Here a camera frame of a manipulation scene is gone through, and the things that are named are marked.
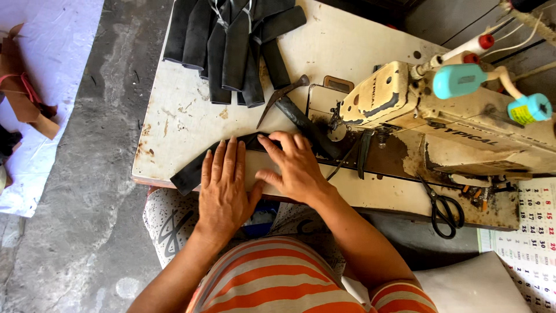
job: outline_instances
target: hand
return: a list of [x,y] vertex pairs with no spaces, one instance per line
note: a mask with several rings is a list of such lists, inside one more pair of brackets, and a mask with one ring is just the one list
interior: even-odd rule
[[[273,185],[283,195],[310,206],[336,191],[322,176],[307,138],[284,131],[275,131],[268,138],[259,135],[258,138],[272,161],[280,167],[282,176],[270,169],[261,169],[255,174],[257,179]],[[283,150],[278,149],[271,139],[280,141]]]
[[233,136],[223,140],[214,156],[207,151],[201,174],[199,222],[201,238],[223,248],[253,214],[261,199],[264,182],[257,182],[249,198],[245,192],[245,143]]

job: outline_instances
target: concrete floor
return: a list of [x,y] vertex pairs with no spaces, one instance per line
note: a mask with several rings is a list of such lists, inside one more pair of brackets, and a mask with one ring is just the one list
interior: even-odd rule
[[[171,3],[105,1],[37,212],[0,216],[3,311],[123,312],[160,271],[141,216],[147,187],[130,176]],[[476,255],[475,229],[444,241],[429,224],[371,220],[416,270]]]

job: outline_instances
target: red string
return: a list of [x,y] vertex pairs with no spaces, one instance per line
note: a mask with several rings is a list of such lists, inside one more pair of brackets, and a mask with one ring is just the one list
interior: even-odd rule
[[23,82],[23,85],[25,86],[25,89],[27,89],[27,94],[29,95],[29,100],[31,102],[33,102],[33,103],[35,103],[35,102],[42,103],[41,98],[38,97],[37,93],[33,89],[33,85],[31,85],[31,82],[29,81],[29,76],[27,76],[27,73],[25,73],[25,72],[23,72],[21,75],[7,74],[7,75],[4,75],[4,76],[0,77],[0,85],[2,84],[2,81],[5,78],[11,77],[11,76],[18,76],[18,77],[21,78],[21,81]]

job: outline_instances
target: patterned pants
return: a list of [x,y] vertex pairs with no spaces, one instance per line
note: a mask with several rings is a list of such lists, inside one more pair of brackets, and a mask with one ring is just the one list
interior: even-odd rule
[[[182,196],[177,190],[161,188],[147,197],[143,221],[162,268],[182,249],[199,220],[199,194]],[[332,233],[312,208],[300,204],[280,203],[278,214],[264,237],[296,238],[319,253],[334,272],[341,276],[345,260]],[[238,244],[248,241],[240,229],[220,252],[219,257]]]

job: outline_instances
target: calendar page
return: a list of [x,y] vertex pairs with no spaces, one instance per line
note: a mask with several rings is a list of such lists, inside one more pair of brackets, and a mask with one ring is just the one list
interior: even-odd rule
[[483,251],[495,251],[533,312],[556,312],[556,178],[519,183],[519,229],[481,230]]

